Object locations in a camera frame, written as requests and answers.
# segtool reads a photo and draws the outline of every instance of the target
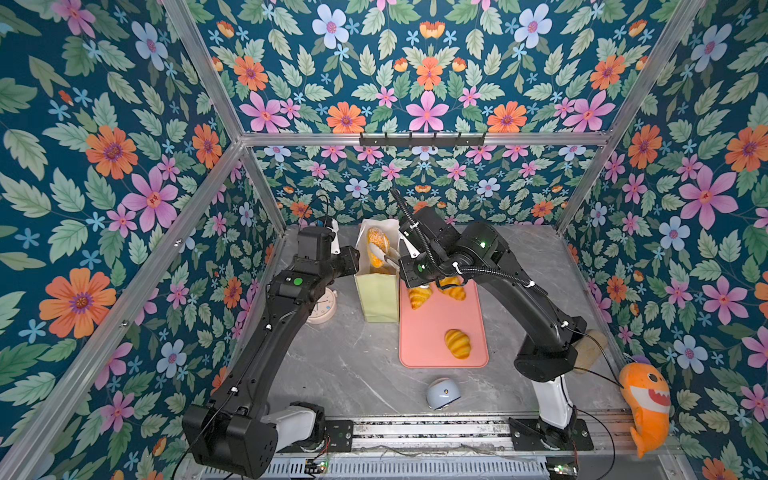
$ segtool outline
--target toy bread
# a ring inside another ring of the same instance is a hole
[[[661,447],[670,431],[670,388],[661,373],[645,363],[630,363],[619,373],[621,395],[632,408],[637,457]]]
[[[424,305],[429,297],[432,296],[432,288],[428,285],[426,288],[417,286],[416,288],[408,289],[408,298],[411,299],[411,308],[416,310],[421,305]]]
[[[441,286],[459,285],[459,286],[454,286],[453,288],[449,288],[447,290],[440,290],[440,291],[455,300],[463,301],[464,299],[467,298],[467,293],[464,291],[464,287],[461,286],[461,284],[462,282],[458,279],[457,276],[450,276],[448,278],[444,278],[440,280],[440,285]]]
[[[445,345],[453,356],[459,360],[467,359],[469,352],[472,351],[467,334],[457,329],[450,329],[445,332]]]
[[[371,243],[376,245],[384,254],[386,254],[389,252],[389,238],[387,238],[384,232],[378,227],[370,227],[368,229],[368,258],[371,260],[371,266],[373,268],[379,268],[384,264],[384,259],[379,258],[371,251]]]

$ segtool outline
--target pink tray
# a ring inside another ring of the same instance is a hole
[[[467,298],[454,300],[432,285],[432,296],[418,310],[411,308],[406,285],[400,282],[400,362],[410,369],[481,368],[488,365],[488,344],[482,324],[477,284],[464,285]],[[445,332],[459,329],[469,336],[472,351],[459,360],[445,346]]]

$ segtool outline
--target orange flower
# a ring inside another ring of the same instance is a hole
[[[224,383],[224,379],[227,377],[227,367],[223,366],[219,369],[218,374],[214,377],[214,389],[211,390],[211,394],[216,392],[222,383]]]
[[[85,139],[90,147],[85,154],[89,162],[96,164],[96,171],[105,177],[111,174],[115,180],[134,171],[133,165],[139,163],[139,157],[134,153],[134,141],[127,139],[125,132],[117,127],[112,130],[107,125],[101,125],[98,133],[98,137],[91,134]]]
[[[731,470],[726,470],[725,464],[717,458],[704,459],[701,474],[707,480],[737,480],[736,474]]]
[[[234,70],[235,75],[239,75],[237,80],[253,91],[263,90],[270,81],[264,73],[264,66],[251,57],[235,58]]]
[[[419,25],[419,31],[424,38],[438,38],[445,33],[445,24],[443,22],[422,22]]]
[[[168,444],[168,437],[163,437],[160,440],[157,440],[157,443],[154,444],[154,448],[152,449],[152,455],[159,457],[160,455],[165,452],[165,445]]]
[[[627,286],[624,285],[624,279],[613,275],[608,280],[608,287],[606,289],[608,295],[616,303],[620,303],[622,300],[627,299]]]
[[[738,138],[731,138],[728,144],[729,153],[725,155],[725,163],[733,166],[734,171],[752,172],[760,168],[761,161],[768,161],[768,126],[757,125],[752,130],[747,127],[739,132]]]
[[[194,128],[195,136],[192,137],[192,146],[197,149],[197,159],[205,164],[206,168],[213,168],[219,163],[221,157],[221,145],[219,145],[219,136],[210,126],[197,125]]]
[[[230,278],[227,282],[227,288],[224,289],[224,305],[229,308],[237,306],[240,301],[240,294],[243,292],[243,283],[236,276]]]
[[[546,217],[552,213],[552,209],[554,209],[554,204],[551,201],[545,200],[535,204],[532,213],[534,217]]]
[[[641,170],[652,164],[659,154],[657,148],[661,147],[661,137],[659,137],[659,127],[646,125],[642,130],[632,137],[632,145],[629,146],[629,163]]]
[[[221,21],[217,22],[216,26],[219,28],[219,31],[222,35],[224,35],[227,38],[232,38],[235,36],[235,27],[232,26],[232,24]]]
[[[629,36],[637,37],[643,32],[643,30],[645,30],[645,25],[648,25],[648,22],[645,20],[638,20],[637,22],[633,23],[632,26],[629,27]]]
[[[416,79],[419,85],[423,86],[424,90],[432,90],[435,85],[440,83],[442,67],[437,65],[437,58],[427,57],[416,69],[416,74],[419,76]]]
[[[605,90],[619,81],[619,75],[623,74],[626,68],[623,55],[619,55],[618,58],[616,55],[611,55],[605,61],[598,63],[594,73],[589,77],[592,80],[592,88]]]
[[[293,202],[293,205],[290,206],[290,213],[299,218],[307,218],[312,215],[312,209],[304,202]]]
[[[399,60],[395,60],[395,66],[394,69],[397,71],[406,71],[408,70],[408,61],[404,58],[400,58]]]
[[[65,91],[59,90],[58,96],[61,97],[61,101],[69,105],[70,107],[74,107],[74,102],[72,101],[72,97]]]
[[[569,243],[568,251],[571,252],[571,257],[574,258],[574,262],[578,265],[578,249]]]
[[[451,63],[451,68],[453,71],[464,71],[467,68],[467,62],[463,58],[456,57]]]
[[[763,280],[768,282],[768,272],[763,273]],[[760,304],[760,311],[768,318],[768,284],[758,283],[755,285],[755,297],[758,300],[765,300]]]
[[[362,126],[366,124],[366,118],[360,115],[357,105],[349,106],[345,101],[340,101],[338,107],[328,109],[326,122],[333,128],[334,134],[361,134]]]
[[[94,332],[94,323],[100,325],[109,313],[108,305],[114,304],[114,288],[107,288],[109,279],[102,272],[96,272],[91,278],[87,268],[73,268],[69,272],[69,281],[57,276],[45,287],[45,292],[53,296],[40,302],[40,318],[56,319],[48,330],[59,338],[64,338],[74,328],[76,339],[89,336]]]
[[[493,115],[488,117],[488,129],[492,134],[508,134],[519,132],[520,127],[525,125],[528,117],[523,117],[528,112],[523,105],[518,106],[518,102],[510,101],[507,106],[499,105]]]

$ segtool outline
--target bread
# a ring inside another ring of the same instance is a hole
[[[386,237],[384,232],[378,227],[370,227],[368,229],[368,244],[373,243],[381,251],[386,254],[389,252],[389,238]],[[371,260],[371,266],[373,268],[379,268],[384,264],[383,258],[378,258],[373,254],[371,248],[368,247],[368,258]]]
[[[464,287],[460,286],[461,284],[462,282],[461,280],[458,279],[457,276],[449,276],[448,278],[444,278],[440,280],[440,285],[441,286],[459,285],[459,286],[454,286],[453,288],[449,288],[447,290],[440,290],[440,291],[443,292],[445,295],[448,295],[451,298],[461,302],[467,298],[467,293],[464,291]]]
[[[426,288],[417,286],[416,288],[408,289],[408,298],[411,299],[411,308],[418,309],[421,305],[424,305],[429,297],[432,296],[432,288],[428,285]]]
[[[459,360],[467,359],[469,352],[472,351],[472,345],[469,344],[467,334],[457,329],[450,329],[445,332],[445,345],[453,356]]]

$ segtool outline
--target pink flower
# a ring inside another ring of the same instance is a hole
[[[119,432],[123,429],[123,419],[134,416],[134,407],[129,407],[134,401],[134,394],[129,393],[123,398],[123,392],[116,392],[112,399],[112,405],[101,407],[100,413],[104,422],[101,423],[101,433],[109,430],[114,425],[114,430]]]
[[[616,108],[614,104],[603,105],[603,101],[605,101],[605,90],[601,90],[595,95],[591,103],[587,103],[585,99],[579,98],[576,100],[574,107],[577,113],[566,118],[563,125],[566,127],[576,125],[574,131],[585,131],[587,127],[593,131],[600,130],[600,127],[603,126],[603,121],[600,117],[611,113]]]
[[[177,285],[170,286],[170,295],[166,297],[165,301],[173,302],[174,310],[177,310],[179,308],[179,303],[181,305],[187,304],[186,295],[189,292],[190,292],[190,289],[184,286],[184,282],[179,282]]]
[[[85,8],[81,9],[82,6],[80,0],[58,0],[51,5],[51,10],[67,21],[69,31],[73,35],[80,35],[82,31],[87,36],[96,38],[94,29],[89,25],[96,22],[96,17]]]
[[[384,156],[384,152],[379,151],[379,147],[360,147],[355,145],[355,150],[360,152],[357,154],[358,161],[367,161],[371,165],[376,163],[377,158]]]
[[[482,3],[480,4],[480,6],[482,7],[482,10],[483,10],[483,11],[486,11],[486,10],[488,10],[489,8],[491,8],[491,0],[472,0],[472,4],[473,4],[473,5],[477,5],[477,4],[478,4],[478,3],[480,3],[480,2],[482,2]]]
[[[472,87],[463,89],[462,96],[458,98],[458,101],[463,101],[464,108],[467,108],[469,105],[477,105],[479,98],[480,94],[477,87]]]
[[[475,165],[483,160],[491,160],[491,152],[496,150],[495,145],[482,145],[481,147],[470,147],[467,152],[467,158],[474,158]]]
[[[293,120],[294,118],[301,118],[301,114],[299,113],[299,108],[301,108],[301,105],[294,104],[293,100],[290,98],[286,101],[281,100],[280,101],[280,113],[285,114],[288,117],[288,120]]]
[[[331,157],[331,161],[336,163],[339,158],[346,158],[346,152],[343,145],[326,145],[323,147],[323,151],[320,152],[320,156],[323,158]]]
[[[746,308],[743,305],[739,305],[739,300],[746,298],[746,289],[740,286],[729,291],[730,284],[728,279],[721,276],[717,279],[717,290],[711,285],[704,285],[701,287],[701,291],[704,295],[714,299],[704,302],[704,309],[707,312],[714,312],[719,310],[717,318],[723,325],[730,323],[730,314],[732,313],[739,318],[747,318]]]
[[[594,283],[594,280],[592,280],[592,283],[594,284],[594,288],[590,288],[590,290],[592,290],[594,302],[598,305],[598,309],[600,309],[600,314],[603,316],[603,320],[605,320],[606,323],[613,322],[611,314],[608,312],[608,309],[611,308],[613,301],[608,296],[603,298],[603,293],[600,291],[600,287]]]
[[[406,106],[406,110],[409,114],[415,118],[411,120],[411,124],[408,126],[409,130],[418,130],[422,126],[424,132],[432,127],[433,130],[442,130],[442,120],[438,117],[444,115],[448,111],[448,105],[437,104],[435,105],[435,94],[431,90],[427,90],[422,94],[422,106],[417,104],[410,104]]]
[[[214,232],[221,237],[227,231],[227,219],[221,215],[221,212],[211,218],[214,220]]]
[[[760,339],[759,342],[751,336],[745,336],[741,339],[741,343],[746,348],[757,352],[750,355],[746,361],[747,365],[755,369],[759,369],[768,362],[768,329],[764,326],[757,329],[757,338]]]
[[[688,180],[688,177],[690,177],[691,180],[696,180],[696,170],[701,169],[703,166],[704,164],[699,162],[699,156],[693,154],[690,158],[683,157],[683,166],[678,168],[677,172],[683,175],[680,177],[683,182]]]
[[[325,176],[328,174],[328,170],[326,170],[325,164],[318,164],[315,162],[312,167],[310,167],[310,171],[312,172],[313,177],[318,177],[320,180],[325,178]]]
[[[467,169],[466,165],[458,165],[458,162],[453,164],[453,167],[450,167],[448,169],[448,178],[452,178],[454,181],[458,180],[460,177],[466,177],[467,173],[464,171]]]
[[[672,279],[672,286],[664,288],[664,290],[670,294],[669,303],[674,304],[677,302],[677,306],[681,309],[685,308],[685,301],[689,302],[694,299],[694,296],[688,293],[688,282],[680,283],[675,279]]]
[[[157,298],[157,294],[160,293],[160,289],[155,287],[154,290],[152,290],[152,294],[147,299],[146,302],[144,302],[144,306],[141,308],[141,311],[138,315],[136,315],[136,320],[134,320],[134,323],[136,325],[141,325],[144,323],[144,314],[149,313],[150,315],[154,315],[157,313],[157,305],[155,305],[152,300]]]
[[[605,162],[605,180],[610,179],[612,184],[616,183],[618,176],[622,175],[626,169],[624,168],[624,154],[617,155],[616,152],[611,154],[611,159]]]
[[[768,210],[765,208],[755,209],[755,213],[760,219],[755,222],[755,228],[765,228],[768,232]]]
[[[376,94],[376,98],[379,99],[379,106],[392,107],[392,102],[397,101],[394,88],[387,90],[386,87],[382,87],[382,90]]]
[[[712,170],[704,166],[699,170],[696,181],[699,184],[698,188],[692,184],[680,187],[680,196],[686,200],[693,200],[683,207],[680,218],[693,218],[701,210],[699,223],[705,230],[709,230],[715,223],[714,210],[729,214],[738,208],[733,197],[720,195],[733,186],[733,182],[736,181],[736,172],[722,174],[712,183]]]
[[[634,174],[629,174],[629,181],[621,188],[622,191],[627,192],[624,196],[626,204],[634,202],[637,205],[640,203],[640,194],[648,191],[648,187],[643,185],[644,178],[645,174],[639,174],[636,177]]]
[[[179,170],[179,167],[176,166],[176,159],[174,157],[171,157],[170,159],[163,155],[162,162],[157,164],[157,168],[160,169],[161,172],[163,172],[163,180],[168,180],[170,178],[170,181],[176,182],[176,175],[181,172]]]
[[[633,235],[637,231],[637,221],[639,219],[640,217],[632,212],[628,213],[626,217],[621,219],[621,222],[624,224],[621,229],[630,235]]]
[[[400,174],[397,173],[401,171],[402,168],[397,168],[395,166],[395,162],[389,162],[389,166],[382,165],[382,178],[386,178],[387,180],[392,180],[393,178],[400,178]]]
[[[512,163],[518,161],[518,158],[520,157],[528,156],[528,150],[526,150],[528,145],[505,145],[504,148],[507,150],[504,152],[502,157],[509,157],[509,160],[511,160]]]
[[[384,8],[386,8],[386,4],[394,5],[397,3],[397,0],[376,0],[376,8],[378,8],[381,12],[384,12]]]
[[[746,396],[741,401],[741,406],[747,410],[754,410],[755,420],[762,423],[768,415],[768,400],[765,398],[765,391],[759,384],[754,386],[754,393],[746,386],[741,387],[741,394]]]
[[[568,100],[568,97],[563,98],[563,102],[561,104],[554,106],[554,111],[556,112],[554,114],[555,117],[565,118],[566,115],[572,114],[574,112],[575,103],[576,100]]]
[[[155,217],[162,227],[170,227],[176,220],[176,209],[168,202],[176,198],[179,190],[173,185],[163,187],[163,174],[157,167],[149,170],[149,184],[139,174],[132,174],[131,181],[141,195],[128,194],[123,199],[123,204],[134,212],[144,211],[139,219],[141,231],[152,230]]]
[[[239,180],[243,178],[243,172],[240,171],[240,168],[243,167],[243,162],[237,161],[235,163],[235,167],[230,172],[230,182],[235,183],[235,180]]]
[[[632,333],[632,330],[629,329],[627,326],[620,326],[619,327],[619,338],[621,339],[621,342],[624,343],[624,345],[627,345],[630,340],[632,340],[632,336],[634,333]]]
[[[262,131],[266,127],[266,131],[271,134],[277,133],[278,127],[288,127],[290,124],[285,117],[280,117],[277,113],[280,111],[280,102],[277,100],[270,100],[264,106],[264,100],[261,95],[255,91],[250,92],[250,102],[253,104],[242,104],[240,110],[249,117],[255,117],[250,121],[250,129],[253,131]]]
[[[132,222],[136,218],[136,212],[125,211],[123,204],[118,205],[118,211],[109,210],[107,217],[110,217],[113,221],[109,224],[109,230],[116,232],[120,230],[121,237],[128,236],[129,230],[136,230],[136,223]]]
[[[219,191],[216,192],[216,194],[214,195],[213,200],[210,201],[210,204],[211,205],[215,205],[215,204],[218,204],[219,202],[223,202],[224,201],[224,192],[226,192],[226,191],[227,191],[227,187],[225,187],[224,184],[221,184],[221,186],[219,187]]]
[[[104,366],[104,369],[101,370],[101,373],[98,374],[98,378],[96,378],[96,383],[94,383],[96,390],[101,390],[104,388],[105,385],[107,385],[107,381],[109,380],[110,370],[112,370],[112,373],[117,376],[125,374],[126,372],[125,362],[119,359],[126,356],[133,347],[134,345],[131,342],[122,343],[114,351],[114,353],[112,353],[112,358],[109,359],[109,362],[107,362],[107,365]]]
[[[522,173],[523,178],[536,175],[536,170],[538,167],[533,162],[528,162],[526,164],[523,164],[520,166],[520,173]]]

